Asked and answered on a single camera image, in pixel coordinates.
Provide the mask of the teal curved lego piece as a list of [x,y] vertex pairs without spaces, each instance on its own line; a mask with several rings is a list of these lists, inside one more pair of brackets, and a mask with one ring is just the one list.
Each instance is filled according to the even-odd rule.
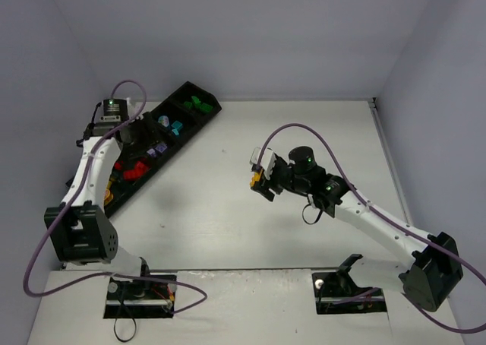
[[184,128],[184,125],[180,121],[174,121],[171,124],[171,128],[172,128],[172,133],[176,136],[179,136],[181,134],[181,130]]

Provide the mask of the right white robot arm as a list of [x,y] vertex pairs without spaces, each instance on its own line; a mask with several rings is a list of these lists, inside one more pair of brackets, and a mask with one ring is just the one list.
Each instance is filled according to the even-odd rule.
[[368,199],[358,198],[343,177],[317,165],[310,147],[294,148],[287,160],[269,148],[257,147],[250,164],[252,191],[268,201],[283,191],[302,196],[319,215],[353,226],[391,253],[392,261],[363,261],[349,268],[361,286],[384,286],[403,293],[420,309],[435,312],[462,279],[452,236],[434,236],[397,220]]

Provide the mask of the lavender lego brick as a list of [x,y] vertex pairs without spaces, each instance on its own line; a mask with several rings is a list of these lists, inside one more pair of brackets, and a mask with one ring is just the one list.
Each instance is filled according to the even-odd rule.
[[164,143],[161,143],[156,146],[156,151],[160,154],[163,154],[167,150],[167,146]]

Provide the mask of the small yellow stack lego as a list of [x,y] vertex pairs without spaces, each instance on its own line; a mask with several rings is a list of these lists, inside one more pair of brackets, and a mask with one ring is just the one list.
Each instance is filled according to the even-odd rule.
[[262,176],[262,171],[260,172],[254,172],[253,176],[251,177],[251,181],[250,181],[250,186],[251,187],[254,187],[256,183],[258,183],[261,179],[261,176]]

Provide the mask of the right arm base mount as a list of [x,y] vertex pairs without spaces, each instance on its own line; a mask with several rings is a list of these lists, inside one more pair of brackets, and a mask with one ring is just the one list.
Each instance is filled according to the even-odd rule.
[[370,287],[357,286],[347,273],[311,274],[318,315],[366,315],[387,312],[383,290],[366,294]]

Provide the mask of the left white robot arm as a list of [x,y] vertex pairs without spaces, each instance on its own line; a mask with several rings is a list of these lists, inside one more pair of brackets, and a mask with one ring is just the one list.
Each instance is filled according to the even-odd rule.
[[105,212],[105,196],[116,160],[134,142],[128,124],[135,111],[128,100],[108,98],[103,113],[91,122],[81,140],[83,149],[74,180],[57,207],[49,207],[44,222],[55,253],[64,264],[140,277],[147,263],[124,248]]

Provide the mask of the long red lego brick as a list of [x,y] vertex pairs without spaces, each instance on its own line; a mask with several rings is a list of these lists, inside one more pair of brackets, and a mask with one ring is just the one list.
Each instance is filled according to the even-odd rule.
[[133,182],[142,177],[148,170],[149,166],[143,161],[137,161],[131,169],[126,169],[123,172],[123,179],[125,181]]

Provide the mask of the green sloped lego brick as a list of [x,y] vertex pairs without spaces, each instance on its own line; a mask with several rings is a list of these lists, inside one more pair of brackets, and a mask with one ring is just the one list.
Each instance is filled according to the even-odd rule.
[[183,105],[188,109],[199,109],[201,104],[201,100],[196,96],[191,96],[190,99],[183,102]]

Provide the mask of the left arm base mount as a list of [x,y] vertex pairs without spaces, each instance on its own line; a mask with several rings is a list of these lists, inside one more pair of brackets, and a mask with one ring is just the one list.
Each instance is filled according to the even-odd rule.
[[107,286],[104,319],[173,318],[177,286],[111,278]]

